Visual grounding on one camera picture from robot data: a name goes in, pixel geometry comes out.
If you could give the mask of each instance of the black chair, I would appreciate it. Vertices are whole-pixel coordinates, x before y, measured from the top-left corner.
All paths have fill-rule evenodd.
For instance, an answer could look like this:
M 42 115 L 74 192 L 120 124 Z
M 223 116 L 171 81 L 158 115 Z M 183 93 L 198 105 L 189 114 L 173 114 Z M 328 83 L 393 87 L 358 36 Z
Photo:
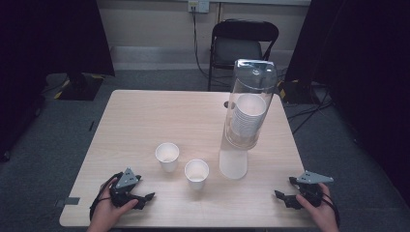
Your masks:
M 208 91 L 211 91 L 213 69 L 233 70 L 238 59 L 269 60 L 278 38 L 278 28 L 271 22 L 227 19 L 212 31 Z M 262 54 L 260 42 L 268 44 Z

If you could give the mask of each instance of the white wall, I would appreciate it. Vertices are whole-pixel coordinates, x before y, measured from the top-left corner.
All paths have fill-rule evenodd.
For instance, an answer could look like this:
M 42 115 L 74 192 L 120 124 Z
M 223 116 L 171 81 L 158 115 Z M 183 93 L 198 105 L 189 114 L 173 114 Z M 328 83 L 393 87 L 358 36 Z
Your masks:
M 193 51 L 193 19 L 188 3 L 166 0 L 98 1 L 110 46 L 173 47 Z M 211 34 L 221 19 L 244 18 L 273 22 L 279 37 L 273 50 L 295 48 L 308 6 L 211 2 L 208 14 L 196 15 L 198 56 L 209 54 Z

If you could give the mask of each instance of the table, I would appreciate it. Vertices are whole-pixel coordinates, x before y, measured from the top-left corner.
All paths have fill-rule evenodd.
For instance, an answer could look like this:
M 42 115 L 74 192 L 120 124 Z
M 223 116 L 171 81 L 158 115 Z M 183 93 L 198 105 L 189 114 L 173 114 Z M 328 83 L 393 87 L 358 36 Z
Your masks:
M 297 190 L 289 176 L 303 165 L 278 96 L 274 96 L 257 145 L 249 150 L 247 175 L 230 180 L 219 169 L 219 149 L 229 93 L 117 90 L 110 97 L 79 170 L 60 223 L 89 225 L 89 207 L 103 182 L 130 167 L 142 181 L 132 194 L 155 192 L 142 211 L 122 216 L 117 227 L 267 228 L 313 226 L 308 213 L 285 208 L 274 189 Z M 180 148 L 175 172 L 165 173 L 155 158 L 163 142 Z M 203 159 L 210 175 L 203 190 L 190 189 L 185 164 Z

